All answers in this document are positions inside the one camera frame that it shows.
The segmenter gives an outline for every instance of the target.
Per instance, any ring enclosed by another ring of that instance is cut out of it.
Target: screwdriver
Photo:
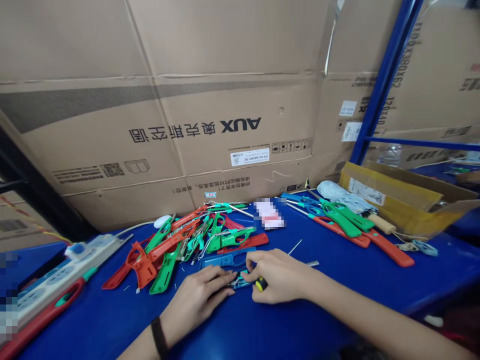
[[[319,265],[320,263],[318,261],[311,261],[307,262],[305,265],[308,265],[309,267],[314,267]],[[263,292],[267,286],[269,286],[269,283],[267,280],[263,278],[263,276],[260,276],[257,281],[255,281],[255,286],[258,289],[259,292]]]

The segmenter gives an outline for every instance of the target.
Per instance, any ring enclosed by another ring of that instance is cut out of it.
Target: human arm
[[[236,272],[210,265],[185,278],[160,315],[161,328],[168,349],[208,319],[226,297],[235,294],[233,289],[225,286],[236,276]],[[150,325],[118,359],[160,359]]]
[[[360,295],[283,251],[249,252],[246,259],[250,274],[242,277],[254,282],[262,276],[268,282],[263,292],[253,286],[255,302],[309,300],[394,359],[477,359],[432,329]]]

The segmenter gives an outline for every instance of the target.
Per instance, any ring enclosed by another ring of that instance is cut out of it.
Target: blue metal shelf
[[[358,133],[350,162],[361,165],[370,146],[370,142],[402,144],[441,149],[455,149],[464,151],[480,151],[480,145],[464,144],[458,142],[422,141],[399,138],[374,137],[375,128],[379,122],[380,114],[385,105],[390,88],[400,65],[405,47],[410,39],[412,29],[422,7],[423,0],[403,0],[396,19],[385,56],[378,72],[378,78],[368,103],[363,118],[363,123]]]

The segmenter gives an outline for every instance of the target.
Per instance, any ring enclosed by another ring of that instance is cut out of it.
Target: black wristband
[[[160,317],[156,317],[150,324],[151,333],[153,334],[153,340],[155,341],[156,352],[160,355],[161,360],[165,360],[169,354],[167,343],[165,342],[165,335],[162,329],[162,323]]]

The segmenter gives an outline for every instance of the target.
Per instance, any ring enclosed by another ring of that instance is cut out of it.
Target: finger
[[[232,288],[224,288],[213,295],[205,304],[205,308],[203,310],[203,314],[205,319],[209,318],[212,315],[212,312],[215,308],[223,301],[226,297],[232,296],[235,294],[235,290]]]
[[[258,251],[250,251],[246,253],[246,268],[249,272],[252,272],[254,266],[252,263],[258,263],[260,259],[264,257],[265,251],[258,250]]]
[[[200,274],[203,274],[205,272],[207,272],[208,270],[210,270],[211,268],[213,268],[214,266],[213,265],[208,265],[208,266],[205,266],[202,270],[194,273],[193,275],[200,275]]]
[[[268,304],[270,301],[269,296],[265,291],[260,292],[260,290],[253,284],[252,286],[252,292],[251,292],[251,299],[256,302],[256,303],[264,303]]]
[[[213,266],[209,268],[202,274],[198,275],[198,279],[203,283],[208,283],[210,280],[215,279],[219,276],[224,276],[228,274],[225,270],[223,270],[220,266]]]
[[[256,266],[250,273],[242,272],[241,277],[248,283],[254,282],[257,280],[262,274],[260,274],[259,267]]]
[[[210,294],[216,293],[218,290],[226,286],[228,283],[231,283],[235,277],[237,276],[237,272],[232,272],[228,273],[227,275],[224,276],[219,276],[209,283],[207,283],[208,286],[208,292]]]

